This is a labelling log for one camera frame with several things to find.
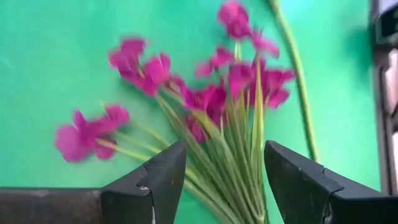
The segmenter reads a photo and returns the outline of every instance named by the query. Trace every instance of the green surface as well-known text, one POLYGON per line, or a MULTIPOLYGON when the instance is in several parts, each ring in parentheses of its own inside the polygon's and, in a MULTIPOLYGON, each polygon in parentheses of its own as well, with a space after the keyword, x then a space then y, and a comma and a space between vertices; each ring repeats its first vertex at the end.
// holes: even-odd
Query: green surface
MULTIPOLYGON (((0 186, 99 187, 139 163, 122 154, 71 165, 53 147, 58 124, 72 110, 102 113, 99 100, 119 102, 132 117, 175 136, 156 103, 125 85, 109 69, 107 51, 120 36, 140 34, 149 51, 170 54, 172 69, 192 85, 193 66, 216 44, 227 44, 216 12, 222 0, 0 0, 0 186)), ((275 22, 261 0, 244 2, 252 23, 281 45, 275 22)), ((368 4, 363 0, 282 0, 303 58, 320 161, 328 168, 380 189, 376 122, 368 47, 368 4)), ((249 45, 243 54, 252 55, 249 45)), ((266 114, 266 138, 307 155, 295 85, 278 111, 266 114)), ((140 136, 139 130, 129 130, 140 136)), ((267 190, 271 221, 282 223, 267 190)), ((176 223, 216 223, 184 191, 176 223)))

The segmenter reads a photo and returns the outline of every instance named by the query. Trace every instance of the green cutting mat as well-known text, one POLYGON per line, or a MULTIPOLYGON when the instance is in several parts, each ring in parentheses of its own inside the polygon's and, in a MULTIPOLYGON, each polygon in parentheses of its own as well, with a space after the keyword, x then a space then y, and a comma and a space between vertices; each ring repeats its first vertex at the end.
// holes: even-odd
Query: green cutting mat
MULTIPOLYGON (((109 69, 107 52, 120 36, 140 34, 150 52, 170 54, 172 69, 191 85, 194 64, 228 44, 216 23, 222 0, 0 0, 0 186, 99 187, 139 165, 122 154, 67 164, 53 146, 54 130, 72 110, 102 113, 99 100, 119 102, 133 118, 176 140, 155 102, 109 69)), ((247 0, 251 22, 281 45, 274 65, 291 66, 264 0, 247 0)), ((282 0, 298 43, 320 161, 380 189, 368 46, 369 6, 363 0, 282 0)), ((249 45, 243 54, 252 55, 249 45)), ((297 89, 266 114, 266 138, 307 155, 297 89)), ((141 136, 137 129, 129 130, 141 136)), ((282 223, 267 190, 272 223, 282 223)), ((217 223, 183 191, 176 223, 217 223)))

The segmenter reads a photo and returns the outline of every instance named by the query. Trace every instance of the magenta flower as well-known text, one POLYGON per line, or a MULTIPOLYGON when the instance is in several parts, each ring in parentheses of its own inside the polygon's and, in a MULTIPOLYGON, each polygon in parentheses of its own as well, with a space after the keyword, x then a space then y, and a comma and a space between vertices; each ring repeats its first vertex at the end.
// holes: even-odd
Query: magenta flower
POLYGON ((208 85, 204 90, 191 90, 189 88, 184 88, 181 91, 181 96, 184 99, 184 107, 187 110, 206 111, 215 88, 216 87, 213 84, 208 85))
POLYGON ((241 91, 254 80, 255 73, 248 63, 236 63, 229 66, 228 78, 231 95, 236 99, 241 91))
POLYGON ((277 90, 283 85, 295 78, 295 74, 291 70, 267 70, 267 86, 270 90, 277 90))
POLYGON ((128 121, 128 112, 118 105, 106 107, 106 116, 94 121, 87 121, 80 111, 75 111, 75 125, 65 124, 57 129, 55 146, 67 162, 80 162, 91 151, 98 159, 110 159, 114 149, 102 146, 96 140, 103 139, 115 144, 116 141, 110 139, 109 134, 128 121))
MULTIPOLYGON (((279 105, 284 103, 289 97, 289 92, 283 89, 283 85, 294 79, 295 75, 291 70, 266 70, 265 60, 261 60, 261 87, 262 99, 264 103, 271 109, 277 109, 279 105)), ((252 70, 255 71, 255 62, 253 62, 252 70)), ((254 106, 256 97, 256 81, 249 86, 249 104, 254 106)))
POLYGON ((138 64, 138 58, 144 52, 145 46, 145 41, 140 37, 123 40, 120 50, 110 53, 109 62, 121 74, 133 70, 138 64))
POLYGON ((185 88, 185 82, 179 76, 172 75, 165 83, 164 87, 176 94, 180 94, 185 88))
POLYGON ((170 58, 164 53, 152 57, 144 64, 144 74, 154 82, 162 85, 170 78, 170 58))
POLYGON ((251 36, 249 24, 243 24, 239 21, 233 21, 226 26, 227 34, 234 40, 243 40, 251 36))
POLYGON ((237 1, 224 3, 217 13, 217 19, 224 25, 228 25, 233 21, 239 21, 242 24, 249 22, 246 10, 237 1))
POLYGON ((268 106, 271 109, 277 109, 279 105, 285 103, 289 97, 289 92, 285 89, 277 89, 270 93, 268 98, 268 106))
POLYGON ((205 142, 205 133, 192 115, 185 116, 185 122, 195 140, 201 144, 205 142))
POLYGON ((237 1, 223 4, 217 13, 217 19, 226 27, 228 35, 235 40, 251 36, 249 16, 237 1))
POLYGON ((276 58, 279 57, 279 48, 271 41, 263 38, 259 30, 253 30, 251 34, 251 40, 257 52, 267 52, 276 58))
MULTIPOLYGON (((226 101, 227 92, 224 87, 224 80, 220 81, 218 87, 216 87, 211 94, 209 104, 206 108, 207 116, 214 122, 218 127, 221 124, 221 115, 225 115, 224 106, 226 101)), ((223 116, 224 124, 226 123, 226 117, 223 116)))
POLYGON ((216 53, 211 56, 209 61, 199 65, 195 71, 195 77, 209 77, 214 69, 219 69, 235 60, 234 54, 218 46, 216 53))

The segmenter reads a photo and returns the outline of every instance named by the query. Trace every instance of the flower bouquet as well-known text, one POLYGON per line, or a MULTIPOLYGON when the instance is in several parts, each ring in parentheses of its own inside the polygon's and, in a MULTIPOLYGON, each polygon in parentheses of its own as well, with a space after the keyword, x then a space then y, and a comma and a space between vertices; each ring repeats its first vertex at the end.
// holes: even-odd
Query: flower bouquet
MULTIPOLYGON (((140 37, 123 40, 109 55, 110 64, 121 78, 158 102, 176 134, 187 142, 188 164, 184 186, 222 223, 269 223, 262 169, 264 113, 277 109, 289 97, 284 83, 294 79, 291 70, 269 68, 267 57, 279 56, 279 49, 249 26, 246 10, 236 1, 223 4, 218 21, 235 43, 234 53, 218 46, 195 70, 196 78, 218 77, 204 89, 194 90, 170 71, 170 59, 160 53, 143 62, 147 42, 140 37), (241 43, 251 41, 255 55, 242 59, 241 43)), ((111 137, 141 146, 152 155, 160 149, 117 131, 130 122, 158 143, 170 143, 138 121, 119 105, 105 105, 105 115, 87 120, 76 111, 74 125, 63 125, 55 145, 67 162, 80 162, 94 152, 98 159, 110 159, 115 152, 145 161, 146 154, 123 149, 111 137)))

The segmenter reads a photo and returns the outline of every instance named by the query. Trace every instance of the pink flower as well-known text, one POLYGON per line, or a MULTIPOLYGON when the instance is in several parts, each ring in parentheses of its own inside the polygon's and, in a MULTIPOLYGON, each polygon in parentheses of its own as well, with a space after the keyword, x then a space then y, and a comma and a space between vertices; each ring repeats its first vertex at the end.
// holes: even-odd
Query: pink flower
POLYGON ((213 84, 208 85, 204 90, 184 88, 181 91, 181 96, 184 99, 184 107, 187 110, 206 111, 215 88, 213 84))
POLYGON ((224 124, 226 124, 226 117, 224 112, 224 106, 226 101, 227 92, 224 87, 224 81, 222 80, 218 87, 214 89, 210 97, 209 104, 206 108, 207 116, 214 122, 215 125, 220 127, 221 115, 223 116, 224 124))
POLYGON ((295 78, 295 74, 291 70, 267 70, 267 86, 271 90, 282 88, 287 82, 295 78))
POLYGON ((217 13, 217 19, 226 27, 230 37, 242 40, 251 36, 249 16, 237 1, 223 4, 217 13))
POLYGON ((181 91, 185 88, 185 82, 179 76, 172 75, 164 86, 166 87, 166 89, 176 94, 180 94, 181 91))
POLYGON ((192 115, 185 116, 185 122, 195 140, 201 144, 205 142, 205 133, 192 115))
POLYGON ((277 89, 270 93, 268 98, 268 106, 271 109, 277 109, 279 105, 285 103, 289 97, 289 92, 285 89, 277 89))
POLYGON ((233 21, 226 26, 227 34, 234 40, 243 40, 251 36, 251 30, 248 24, 239 21, 233 21))
MULTIPOLYGON (((271 109, 277 109, 289 97, 289 92, 283 88, 286 82, 294 79, 294 74, 290 70, 266 70, 265 61, 261 62, 261 88, 263 103, 267 100, 267 105, 271 109)), ((256 97, 256 81, 253 81, 248 90, 250 94, 249 104, 254 106, 256 97)))
POLYGON ((259 30, 253 30, 253 33, 251 34, 251 39, 256 51, 267 52, 276 58, 279 57, 279 48, 271 41, 264 39, 259 30))
POLYGON ((242 24, 249 22, 249 16, 246 10, 237 1, 228 1, 224 3, 217 13, 217 19, 224 25, 233 21, 239 21, 242 24))
POLYGON ((166 84, 170 78, 170 59, 166 54, 152 57, 144 64, 144 69, 136 66, 132 70, 122 73, 125 81, 132 83, 147 96, 155 96, 159 87, 166 84))
POLYGON ((209 77, 214 69, 227 65, 235 60, 234 54, 218 46, 216 53, 210 57, 209 61, 201 64, 195 71, 195 77, 209 77))
POLYGON ((231 95, 236 99, 241 91, 254 80, 255 73, 248 63, 236 63, 229 66, 228 78, 231 95))
POLYGON ((118 105, 106 107, 106 116, 94 121, 87 121, 80 111, 75 111, 75 125, 65 124, 57 129, 55 146, 67 162, 80 162, 91 151, 98 159, 110 159, 114 150, 98 144, 96 140, 103 139, 115 144, 116 141, 110 139, 109 134, 128 121, 128 112, 118 105))
POLYGON ((144 74, 150 77, 155 85, 162 85, 170 78, 170 58, 164 53, 152 57, 144 64, 144 74))
POLYGON ((110 53, 110 64, 117 68, 121 75, 133 70, 138 64, 138 58, 142 55, 145 45, 145 41, 139 37, 123 40, 120 50, 110 53))

